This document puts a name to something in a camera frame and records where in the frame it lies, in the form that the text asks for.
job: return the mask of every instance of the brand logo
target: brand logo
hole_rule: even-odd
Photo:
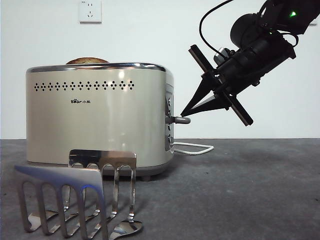
[[[78,100],[78,99],[73,99],[71,100],[72,104],[90,104],[91,101],[90,100]]]

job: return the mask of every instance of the toaster control panel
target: toaster control panel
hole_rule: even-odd
[[[174,115],[174,88],[166,84],[165,85],[165,119],[170,119]],[[165,151],[169,151],[171,149],[171,144],[174,142],[174,126],[170,121],[165,121]]]

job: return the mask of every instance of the white cable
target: white cable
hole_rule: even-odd
[[[173,145],[182,145],[182,146],[191,146],[191,147],[200,147],[200,148],[206,148],[205,150],[202,151],[184,151],[180,149],[174,149],[174,152],[182,153],[182,154],[187,154],[187,155],[200,155],[200,154],[205,154],[207,152],[210,152],[213,150],[215,147],[210,146],[210,145],[201,145],[201,144],[194,144],[194,143],[187,143],[187,142],[174,142],[171,144]]]

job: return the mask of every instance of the toaster vent hole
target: toaster vent hole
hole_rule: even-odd
[[[35,85],[33,86],[35,91],[38,92],[38,90],[42,90],[43,92],[45,91],[45,89],[49,89],[49,91],[52,90],[52,88],[54,87],[57,91],[59,91],[60,88],[62,88],[64,91],[67,91],[68,88],[70,88],[72,91],[75,91],[75,90],[83,90],[83,89],[87,89],[87,90],[90,90],[90,88],[93,88],[95,90],[99,90],[99,88],[103,88],[104,90],[107,90],[108,87],[111,87],[112,90],[116,90],[117,89],[117,85],[118,87],[121,89],[121,90],[125,90],[125,89],[130,89],[132,90],[134,88],[134,84],[133,84],[133,81],[120,81],[120,84],[116,84],[116,81],[111,81],[110,83],[111,84],[107,84],[108,81],[103,81],[100,85],[99,81],[94,81],[93,84],[90,84],[90,81],[87,81],[87,82],[82,82],[82,81],[79,81],[79,82],[61,82],[61,85],[59,82],[49,82],[49,83],[45,83],[45,82],[40,82],[40,83],[35,83]]]

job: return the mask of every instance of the metal toast rack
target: metal toast rack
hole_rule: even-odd
[[[74,168],[75,164],[80,164],[83,168]],[[96,165],[99,170],[88,169],[91,165]],[[103,169],[107,165],[111,165],[114,169],[112,210],[108,217],[106,217],[102,178]],[[115,218],[118,213],[119,171],[122,167],[128,166],[131,169],[129,214],[127,220],[122,221],[115,227],[110,239],[139,231],[142,229],[142,223],[134,220],[136,165],[136,154],[132,152],[74,149],[69,153],[69,167],[15,166],[17,191],[24,230],[30,233],[41,226],[45,235],[51,235],[61,228],[63,237],[69,238],[80,229],[81,237],[84,240],[92,239],[101,230],[102,239],[107,240],[107,224]],[[34,185],[38,202],[38,212],[32,212],[29,216],[24,193],[24,183],[26,182]],[[49,184],[54,187],[58,211],[46,209],[43,195],[44,184]],[[65,194],[63,194],[62,191],[63,186],[67,186]],[[78,212],[65,215],[70,204],[70,188],[75,190]],[[95,210],[89,216],[85,214],[87,188],[93,189],[97,194]],[[59,217],[59,224],[49,229],[48,220],[56,215]],[[93,228],[93,231],[88,234],[86,222],[98,215],[100,215],[100,222]],[[79,222],[68,231],[66,222],[76,216],[79,217]],[[121,231],[121,227],[124,222],[128,223],[132,230],[127,230],[119,234],[119,232],[123,232]]]

